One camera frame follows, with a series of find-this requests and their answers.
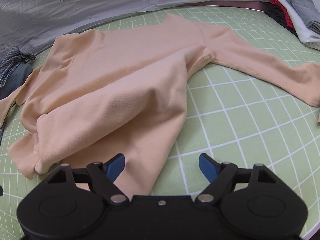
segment peach long-sleeve shirt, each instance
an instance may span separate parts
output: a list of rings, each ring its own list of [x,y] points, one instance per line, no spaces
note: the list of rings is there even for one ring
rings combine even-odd
[[[116,185],[148,194],[185,120],[187,80],[209,62],[320,105],[319,64],[291,68],[228,27],[168,14],[158,25],[58,37],[44,65],[0,100],[0,126],[16,100],[30,131],[10,157],[32,178],[60,160],[79,168],[123,153]]]

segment gingham fabric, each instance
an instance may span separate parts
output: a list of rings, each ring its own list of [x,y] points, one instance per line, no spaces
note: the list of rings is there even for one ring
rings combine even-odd
[[[21,62],[34,61],[36,56],[25,54],[19,50],[19,46],[13,47],[0,63],[0,89],[5,85],[8,77]]]

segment bed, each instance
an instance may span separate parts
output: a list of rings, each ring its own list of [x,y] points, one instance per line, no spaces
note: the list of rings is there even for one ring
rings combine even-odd
[[[96,27],[117,30],[161,22],[167,13],[191,21],[225,25],[252,45],[265,49],[292,67],[320,62],[320,52],[299,42],[261,11],[214,6],[179,7],[137,14]],[[42,65],[50,49],[39,54],[33,68]],[[153,195],[195,197],[208,185],[198,167],[201,153],[241,168],[264,163],[308,206],[301,237],[309,239],[320,227],[319,109],[284,90],[236,70],[208,64],[187,85],[188,115],[151,192]],[[23,232],[16,208],[45,175],[27,180],[11,162],[7,148],[27,133],[20,123],[23,106],[7,119],[0,146],[0,238],[19,239]]]

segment black cloth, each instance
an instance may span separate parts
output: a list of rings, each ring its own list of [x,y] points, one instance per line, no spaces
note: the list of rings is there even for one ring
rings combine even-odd
[[[298,37],[296,30],[287,26],[287,23],[284,18],[283,11],[280,6],[277,6],[272,3],[267,3],[266,10],[264,11],[266,15],[274,19],[277,23],[279,23],[282,27],[286,28],[289,32],[291,32],[294,36]]]

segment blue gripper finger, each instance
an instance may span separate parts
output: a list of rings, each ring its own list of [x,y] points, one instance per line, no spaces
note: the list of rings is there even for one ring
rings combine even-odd
[[[120,175],[120,173],[124,170],[125,165],[125,158],[124,155],[119,153],[107,163],[104,164],[105,166],[105,174],[106,176],[114,182],[116,178]]]
[[[214,160],[205,153],[202,153],[199,156],[199,168],[202,171],[203,175],[211,183],[218,177],[218,170],[210,160],[214,162]]]

